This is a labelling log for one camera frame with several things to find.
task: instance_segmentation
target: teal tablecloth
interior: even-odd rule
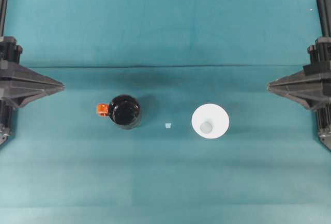
[[[18,111],[0,223],[329,223],[314,116],[266,91],[308,62],[318,21],[315,0],[9,0],[22,64],[66,90]],[[122,93],[131,131],[95,113]],[[207,102],[230,116],[217,140],[191,127]]]

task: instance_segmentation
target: orange bottle cap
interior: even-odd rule
[[[105,117],[108,115],[108,104],[104,104],[104,103],[101,103],[101,104],[98,104],[97,106],[97,114],[102,116],[102,117]]]

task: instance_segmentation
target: table surface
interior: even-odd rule
[[[9,0],[5,34],[23,46],[22,64],[66,90],[17,111],[0,148],[1,222],[329,223],[331,153],[314,115],[266,91],[308,62],[315,0],[117,1]],[[135,4],[145,15],[128,14]],[[96,115],[119,94],[140,102],[138,128]],[[191,127],[209,102],[230,116],[216,140]]]

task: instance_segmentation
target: small white object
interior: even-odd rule
[[[226,133],[230,125],[227,112],[219,105],[208,103],[198,107],[192,115],[192,127],[198,135],[216,139]]]
[[[200,126],[200,130],[203,133],[210,133],[213,130],[213,126],[210,122],[203,122]]]

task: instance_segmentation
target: black bottle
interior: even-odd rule
[[[136,99],[128,95],[116,96],[109,105],[99,104],[97,112],[101,116],[109,116],[120,128],[133,129],[141,119],[141,110]]]

